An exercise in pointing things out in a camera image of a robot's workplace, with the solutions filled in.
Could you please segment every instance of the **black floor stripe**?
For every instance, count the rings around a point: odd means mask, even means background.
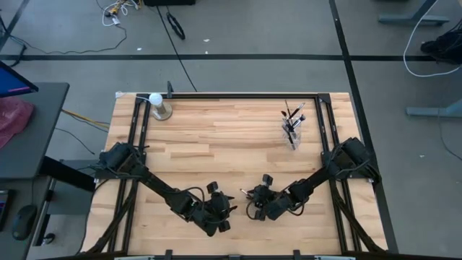
[[[0,60],[16,60],[17,55],[0,55]],[[343,61],[341,55],[315,54],[183,54],[182,61],[210,60],[314,60]],[[24,55],[23,61],[176,61],[174,54],[146,55]]]
[[[351,61],[403,61],[403,56],[351,55]],[[430,56],[406,56],[406,61],[435,61]]]
[[[13,33],[13,29],[14,29],[14,27],[16,26],[17,21],[19,21],[19,19],[20,19],[22,13],[23,13],[24,10],[26,9],[27,4],[29,4],[29,1],[30,1],[30,0],[22,0],[22,3],[21,3],[21,5],[19,6],[19,9],[16,11],[16,14],[14,14],[14,17],[13,17],[12,21],[9,23],[9,25],[8,25],[8,27],[7,27],[8,32]],[[2,48],[5,46],[5,43],[6,43],[6,41],[8,40],[8,37],[9,37],[9,34],[8,34],[8,33],[5,33],[5,35],[3,36],[3,38],[0,39],[0,51],[1,51]]]
[[[184,54],[183,61],[213,60],[301,60],[301,61],[343,61],[342,55],[317,54]],[[2,61],[16,61],[18,55],[0,55]],[[22,61],[176,61],[173,54],[142,55],[24,55]],[[403,56],[350,56],[351,61],[403,61]],[[435,61],[430,56],[407,56],[407,61]]]
[[[329,0],[329,5],[331,7],[332,17],[334,19],[335,28],[337,31],[337,36],[339,38],[340,48],[342,55],[344,57],[345,69],[349,80],[349,85],[352,90],[352,96],[354,101],[354,106],[358,115],[359,128],[362,133],[362,141],[365,143],[366,148],[369,149],[374,154],[375,151],[372,145],[372,137],[370,136],[369,126],[367,125],[366,114],[364,108],[362,107],[361,95],[359,93],[359,88],[354,75],[352,57],[349,55],[347,42],[345,41],[344,31],[341,27],[340,16],[337,10],[335,0]],[[376,187],[376,196],[379,204],[380,217],[383,224],[383,232],[385,233],[385,238],[388,244],[388,249],[392,253],[398,253],[398,245],[396,244],[396,238],[393,231],[393,226],[391,224],[390,212],[388,211],[388,205],[386,204],[385,192],[383,186],[379,185]]]

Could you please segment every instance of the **black box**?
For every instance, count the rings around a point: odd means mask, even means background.
[[[155,6],[172,6],[172,5],[193,5],[196,0],[144,0],[144,4],[148,7]]]

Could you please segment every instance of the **white cable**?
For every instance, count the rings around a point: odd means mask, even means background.
[[[412,30],[412,33],[411,33],[411,37],[409,37],[409,41],[407,42],[407,45],[406,45],[406,48],[404,49],[404,53],[403,53],[403,61],[404,61],[404,66],[406,66],[406,69],[407,71],[410,73],[410,74],[413,74],[415,77],[434,77],[434,76],[442,76],[442,75],[448,75],[448,74],[451,74],[453,72],[456,72],[460,69],[460,67],[457,67],[455,69],[453,69],[452,71],[447,71],[447,72],[442,72],[442,73],[435,73],[435,74],[428,74],[428,75],[420,75],[420,74],[415,74],[414,72],[412,72],[409,67],[407,66],[407,62],[406,62],[406,52],[407,52],[407,49],[409,48],[409,44],[411,44],[411,40],[412,40],[412,37],[414,37],[414,33],[416,32],[416,29],[418,28],[420,22],[422,22],[422,20],[427,16],[428,12],[430,12],[430,10],[436,5],[436,3],[438,2],[439,0],[435,1],[435,3],[428,9],[428,11],[422,15],[422,17],[420,18],[420,20],[418,21],[418,23],[416,24],[416,27],[414,27],[414,29]]]
[[[101,20],[101,22],[102,22],[102,24],[103,24],[104,26],[109,27],[109,26],[116,25],[114,22],[111,23],[111,24],[109,24],[109,25],[105,24],[105,23],[104,23],[104,18],[105,18],[106,10],[108,10],[109,7],[113,7],[113,6],[117,5],[117,4],[119,4],[120,1],[121,1],[121,0],[117,0],[114,4],[110,4],[110,5],[108,5],[106,8],[104,8],[104,11],[103,11],[103,18],[102,18],[102,20]],[[127,6],[127,7],[132,7],[133,4],[124,2],[124,3],[121,5],[122,14],[125,15],[125,16],[128,15],[128,9],[126,8],[126,6]]]
[[[105,24],[105,23],[104,23],[104,17],[105,17],[106,10],[107,10],[109,7],[111,7],[111,6],[115,6],[116,4],[117,4],[117,2],[114,3],[114,4],[110,4],[110,5],[108,5],[106,8],[104,8],[104,11],[103,11],[103,19],[101,20],[101,22],[102,22],[102,24],[103,24],[104,26],[106,26],[106,27],[115,25],[115,23],[111,23],[110,25]]]

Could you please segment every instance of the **yellow cable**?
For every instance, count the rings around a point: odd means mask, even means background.
[[[94,121],[94,120],[92,120],[92,119],[90,119],[90,118],[88,118],[88,117],[79,115],[78,113],[71,112],[71,111],[65,110],[65,109],[63,109],[62,111],[63,111],[64,113],[68,114],[68,115],[75,116],[75,117],[77,117],[77,118],[80,118],[80,119],[82,119],[82,120],[85,120],[85,121],[87,121],[87,122],[90,122],[90,123],[92,123],[92,124],[95,124],[95,125],[97,125],[97,126],[103,127],[103,128],[105,128],[105,129],[109,129],[109,126],[106,126],[105,124],[102,124],[102,123],[98,123],[98,122],[96,122],[96,121]]]

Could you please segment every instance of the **computer mouse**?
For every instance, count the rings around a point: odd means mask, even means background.
[[[37,207],[35,205],[24,206],[17,212],[12,230],[14,239],[23,241],[29,236],[36,215]]]

